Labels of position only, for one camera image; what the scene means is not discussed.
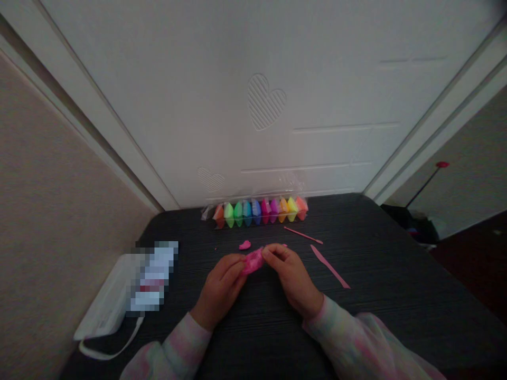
pink plastic knife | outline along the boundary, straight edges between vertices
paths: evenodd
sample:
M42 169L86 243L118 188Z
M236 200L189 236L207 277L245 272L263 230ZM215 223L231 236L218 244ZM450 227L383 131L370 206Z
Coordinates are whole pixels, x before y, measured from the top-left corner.
M331 271L331 273L334 274L334 276L338 279L340 284L342 284L342 286L344 288L350 289L349 284L347 284L345 282L345 280L342 279L342 277L338 274L338 272L336 272L334 270L334 268L331 266L331 264L329 264L329 262L324 258L324 256L322 256L322 254L317 250L317 248L315 248L312 244L310 244L310 247L312 247L312 251L313 251L313 253L315 253L315 256L317 256L317 258L320 260L320 262L323 263Z

left hand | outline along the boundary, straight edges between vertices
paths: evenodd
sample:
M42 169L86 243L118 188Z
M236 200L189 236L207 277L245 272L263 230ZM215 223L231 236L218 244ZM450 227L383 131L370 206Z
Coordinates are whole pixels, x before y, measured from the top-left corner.
M244 261L245 256L239 253L224 256L208 274L201 295L190 311L192 318L206 330L213 331L234 305L247 280L247 276L241 275Z

right hand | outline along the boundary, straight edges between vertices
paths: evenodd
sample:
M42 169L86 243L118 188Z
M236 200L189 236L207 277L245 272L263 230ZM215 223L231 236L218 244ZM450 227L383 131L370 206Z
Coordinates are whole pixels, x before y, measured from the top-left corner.
M262 257L278 273L291 306L306 320L316 317L324 295L313 285L297 253L281 244L269 244L264 247Z

pink clay packet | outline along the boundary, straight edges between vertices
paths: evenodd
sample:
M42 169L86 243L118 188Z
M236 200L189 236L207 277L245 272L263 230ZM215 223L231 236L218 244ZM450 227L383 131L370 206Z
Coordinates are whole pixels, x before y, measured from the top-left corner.
M245 269L243 269L241 274L251 274L262 267L264 264L264 258L262 257L263 249L264 247L262 246L261 248L247 254L245 258Z

hand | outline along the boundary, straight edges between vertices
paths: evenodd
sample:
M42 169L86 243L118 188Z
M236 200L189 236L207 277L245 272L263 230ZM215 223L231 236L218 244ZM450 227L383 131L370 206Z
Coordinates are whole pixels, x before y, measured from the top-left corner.
M317 316L324 303L324 295L313 285L297 253L281 244L269 244L264 247L262 257L277 271L291 306L304 319Z
M206 330L213 331L245 285L247 276L241 275L245 268L244 260L242 254L224 256L208 274L201 295L190 311L192 318Z

